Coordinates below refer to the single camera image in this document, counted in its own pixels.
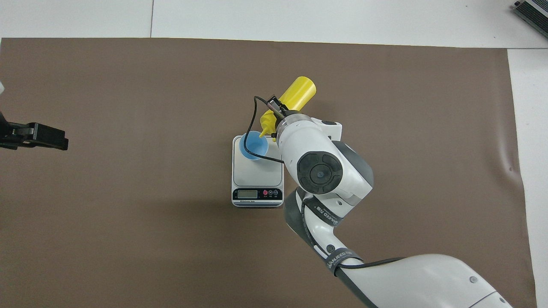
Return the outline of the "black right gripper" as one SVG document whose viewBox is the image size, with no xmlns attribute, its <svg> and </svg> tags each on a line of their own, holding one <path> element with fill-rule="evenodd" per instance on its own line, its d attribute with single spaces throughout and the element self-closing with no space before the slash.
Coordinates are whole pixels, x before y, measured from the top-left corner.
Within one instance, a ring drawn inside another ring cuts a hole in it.
<svg viewBox="0 0 548 308">
<path fill-rule="evenodd" d="M 287 116 L 293 115 L 293 114 L 300 114 L 300 111 L 298 110 L 290 110 L 286 105 L 282 103 L 275 103 L 275 111 L 274 116 L 276 118 L 275 124 L 280 124 L 282 120 L 284 120 Z M 271 138 L 273 142 L 277 142 L 278 140 L 278 134 L 276 132 L 271 133 Z"/>
</svg>

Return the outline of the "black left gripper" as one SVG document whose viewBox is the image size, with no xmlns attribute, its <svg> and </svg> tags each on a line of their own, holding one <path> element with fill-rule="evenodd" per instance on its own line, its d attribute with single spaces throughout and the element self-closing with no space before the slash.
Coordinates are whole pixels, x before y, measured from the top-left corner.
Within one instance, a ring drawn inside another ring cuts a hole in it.
<svg viewBox="0 0 548 308">
<path fill-rule="evenodd" d="M 13 150 L 13 148 L 41 147 L 66 151 L 68 146 L 69 140 L 64 130 L 39 123 L 8 123 L 4 115 L 0 113 L 1 148 Z"/>
</svg>

